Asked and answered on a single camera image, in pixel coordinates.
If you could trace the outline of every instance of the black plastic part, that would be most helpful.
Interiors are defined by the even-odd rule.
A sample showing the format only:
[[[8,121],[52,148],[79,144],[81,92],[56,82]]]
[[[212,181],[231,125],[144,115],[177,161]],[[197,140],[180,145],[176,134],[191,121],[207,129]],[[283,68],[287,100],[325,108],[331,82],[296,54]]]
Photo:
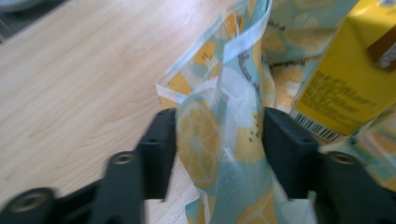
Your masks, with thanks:
[[[388,196],[393,200],[393,203],[396,204],[396,192],[392,191],[390,189],[385,189],[383,188],[383,190],[388,194]]]
[[[267,160],[291,199],[305,199],[312,167],[318,162],[318,142],[282,111],[264,110],[263,144]]]
[[[157,114],[136,150],[143,159],[145,199],[164,199],[176,156],[175,109]]]
[[[100,180],[56,200],[56,223],[87,223]]]
[[[355,158],[331,152],[321,156],[316,170],[315,191],[321,196],[316,202],[319,223],[396,224],[395,203]],[[332,212],[323,207],[332,208]],[[334,214],[336,222],[329,222]]]
[[[12,199],[0,214],[1,224],[50,224],[55,205],[51,189],[30,189]]]
[[[143,223],[144,189],[138,151],[120,152],[108,162],[92,207],[91,224]]]

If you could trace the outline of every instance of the screw hole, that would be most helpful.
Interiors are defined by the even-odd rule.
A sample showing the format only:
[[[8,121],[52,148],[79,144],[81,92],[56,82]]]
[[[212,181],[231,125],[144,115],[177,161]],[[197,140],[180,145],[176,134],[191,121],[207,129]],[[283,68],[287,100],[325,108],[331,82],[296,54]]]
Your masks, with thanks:
[[[14,213],[30,211],[34,208],[37,208],[46,200],[47,195],[44,193],[29,194],[12,204],[11,211]]]
[[[118,157],[114,158],[113,162],[115,164],[125,164],[133,160],[134,160],[133,155],[119,155]]]
[[[347,165],[355,163],[352,159],[350,159],[350,157],[348,157],[347,155],[344,155],[344,154],[334,153],[331,155],[331,158],[336,162],[347,164]]]

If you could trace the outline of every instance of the wooden table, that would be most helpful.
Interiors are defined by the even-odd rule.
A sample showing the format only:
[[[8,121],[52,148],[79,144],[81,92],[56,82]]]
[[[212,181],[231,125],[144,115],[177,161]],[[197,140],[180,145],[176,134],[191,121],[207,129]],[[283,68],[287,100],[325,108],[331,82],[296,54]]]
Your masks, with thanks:
[[[70,0],[0,46],[0,204],[63,196],[131,150],[160,110],[156,78],[234,0]],[[186,223],[197,197],[177,161],[150,223]]]

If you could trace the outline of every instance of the yellow carton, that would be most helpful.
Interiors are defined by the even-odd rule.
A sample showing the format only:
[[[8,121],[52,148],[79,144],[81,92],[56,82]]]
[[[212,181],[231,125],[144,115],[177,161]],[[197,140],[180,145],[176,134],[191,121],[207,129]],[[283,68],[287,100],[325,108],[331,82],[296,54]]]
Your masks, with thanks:
[[[396,6],[360,0],[346,16],[291,115],[326,142],[396,102]]]

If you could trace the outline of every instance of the yellow lemon print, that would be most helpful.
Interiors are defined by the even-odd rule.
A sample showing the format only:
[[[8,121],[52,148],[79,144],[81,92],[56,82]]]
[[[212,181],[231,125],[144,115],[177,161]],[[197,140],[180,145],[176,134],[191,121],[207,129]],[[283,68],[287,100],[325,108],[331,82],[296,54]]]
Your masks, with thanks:
[[[225,32],[227,33],[228,37],[230,37],[230,39],[233,39],[237,35],[239,30],[239,24],[234,14],[230,15],[229,17],[227,17],[227,19],[225,19],[223,26]]]
[[[194,63],[206,65],[206,61],[212,61],[216,50],[216,44],[210,40],[206,41],[204,45],[198,50],[192,58]]]
[[[262,91],[262,106],[275,105],[275,85],[268,67],[262,66],[262,42],[257,42],[252,49],[253,64],[256,67],[260,79]]]
[[[191,218],[187,217],[187,223],[189,224],[195,224],[194,220],[192,220]]]
[[[322,51],[329,45],[333,33],[332,29],[288,30],[284,36],[295,48]]]
[[[290,65],[274,69],[273,78],[277,86],[288,87],[289,84],[300,84],[304,70],[299,65]]]
[[[177,152],[198,188],[209,188],[217,178],[219,140],[219,124],[206,103],[187,105],[177,122]]]
[[[385,187],[385,188],[387,188],[387,189],[396,191],[396,177],[395,177],[395,176],[392,176],[392,177],[390,177],[389,179],[385,180],[385,181],[382,183],[382,186]]]
[[[253,163],[264,157],[262,147],[262,115],[253,113],[253,126],[240,127],[236,134],[233,157],[236,161]]]
[[[277,31],[265,32],[262,37],[262,49],[272,52],[285,52],[285,47],[280,41]]]
[[[318,18],[308,13],[297,15],[292,23],[291,30],[301,30],[318,27]]]
[[[239,26],[239,33],[242,33],[242,31],[244,30],[244,27],[245,27],[245,18],[242,15],[238,15],[238,16],[236,16],[236,20],[237,20],[238,26]]]
[[[394,143],[394,140],[388,138],[388,136],[395,136],[394,130],[391,130],[390,127],[387,127],[387,124],[385,122],[382,123],[381,126],[383,130],[382,132],[379,132],[376,129],[371,130],[373,140],[376,142],[377,145],[380,145],[388,153],[396,154],[396,144]]]
[[[276,1],[273,1],[273,6],[272,6],[271,10],[274,11],[278,7],[282,6],[285,3],[287,4],[288,2],[289,2],[289,0],[276,0]]]
[[[254,8],[256,7],[257,0],[249,0],[247,2],[247,15],[249,18],[253,15]]]
[[[326,7],[332,0],[294,0],[294,5],[300,9]]]
[[[221,72],[221,63],[218,63],[215,65],[212,70],[210,70],[209,74],[207,75],[207,79],[213,78],[213,77],[218,77]]]
[[[215,198],[207,197],[207,203],[208,203],[207,206],[209,206],[209,210],[208,210],[210,213],[209,216],[211,217],[213,215],[213,210],[215,208]],[[199,206],[198,206],[197,224],[206,224],[205,205],[202,201],[200,201]]]
[[[258,202],[248,207],[236,222],[237,224],[276,224],[273,189],[268,190]]]
[[[172,91],[177,91],[185,95],[191,93],[191,87],[186,78],[184,78],[181,73],[177,73],[174,77],[172,77],[172,79],[168,82],[168,87]]]
[[[165,98],[163,96],[160,96],[160,104],[161,104],[161,108],[162,109],[177,107],[177,103],[176,102],[171,101],[168,98]]]
[[[304,73],[303,68],[299,65],[290,65],[273,69],[273,72],[273,78],[276,84],[276,103],[285,107],[291,107],[294,96],[300,87]]]

